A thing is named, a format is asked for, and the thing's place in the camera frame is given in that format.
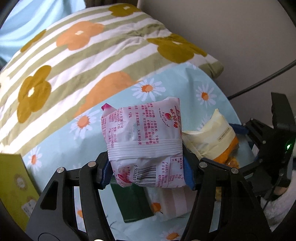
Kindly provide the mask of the person's right hand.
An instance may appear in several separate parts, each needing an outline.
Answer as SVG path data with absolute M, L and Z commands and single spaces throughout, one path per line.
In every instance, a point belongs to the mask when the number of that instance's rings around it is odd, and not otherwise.
M 287 189 L 288 189 L 287 187 L 276 186 L 274 189 L 274 194 L 277 196 L 281 196 L 287 191 Z

